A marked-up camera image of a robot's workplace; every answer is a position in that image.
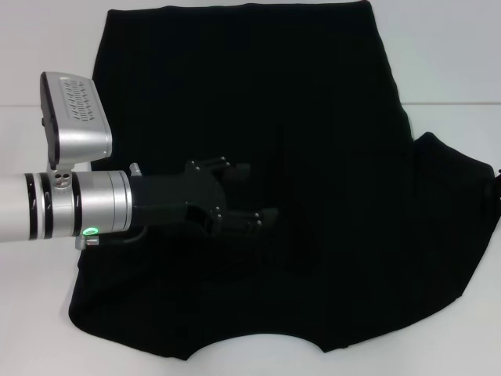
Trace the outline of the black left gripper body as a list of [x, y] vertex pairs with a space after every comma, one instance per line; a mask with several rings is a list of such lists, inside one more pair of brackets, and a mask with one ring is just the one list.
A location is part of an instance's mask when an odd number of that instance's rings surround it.
[[206, 234], [222, 229], [225, 193], [221, 184], [226, 160], [187, 161], [177, 175], [131, 175], [132, 226], [191, 222]]

